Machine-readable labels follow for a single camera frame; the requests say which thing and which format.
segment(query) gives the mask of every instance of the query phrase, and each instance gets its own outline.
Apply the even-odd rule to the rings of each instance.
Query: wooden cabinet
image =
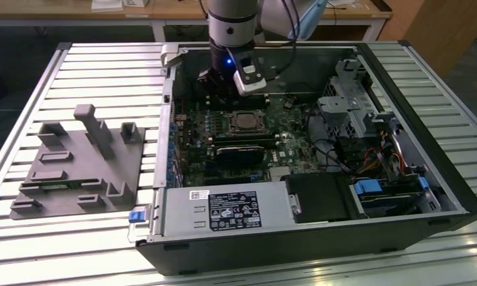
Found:
[[[408,40],[444,76],[477,37],[477,0],[384,1],[394,16],[379,40]]]

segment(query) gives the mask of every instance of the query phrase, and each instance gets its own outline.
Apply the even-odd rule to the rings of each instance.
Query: wooden table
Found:
[[[146,8],[92,12],[92,0],[0,0],[0,27],[152,26],[155,0]]]
[[[371,0],[343,7],[327,9],[319,24],[368,26],[364,40],[375,41],[392,13],[380,11]],[[207,24],[199,0],[151,0],[146,8],[111,13],[92,13],[92,0],[0,0],[0,26],[151,26],[155,40],[166,42],[166,26]]]
[[[342,5],[346,10],[327,9],[319,25],[368,26],[364,41],[376,41],[392,12],[380,11],[371,0],[359,0],[355,5]],[[154,9],[154,32],[156,41],[166,41],[164,27],[171,25],[207,25],[199,0],[156,0]]]

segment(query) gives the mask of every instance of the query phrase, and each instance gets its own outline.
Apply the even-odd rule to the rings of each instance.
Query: motherboard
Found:
[[[234,111],[196,102],[176,116],[184,186],[280,181],[320,171],[304,130],[306,105],[291,95],[264,100],[263,109]]]

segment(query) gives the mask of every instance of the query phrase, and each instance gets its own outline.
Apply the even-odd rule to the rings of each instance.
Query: barcode sticker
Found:
[[[190,200],[207,200],[208,193],[210,193],[210,190],[191,191],[190,192]]]

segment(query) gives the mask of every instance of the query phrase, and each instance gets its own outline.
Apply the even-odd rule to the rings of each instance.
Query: gray plastic holder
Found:
[[[75,108],[87,130],[66,131],[59,122],[40,128],[43,145],[11,206],[12,219],[135,207],[146,129],[135,123],[108,129],[95,112],[92,104]]]

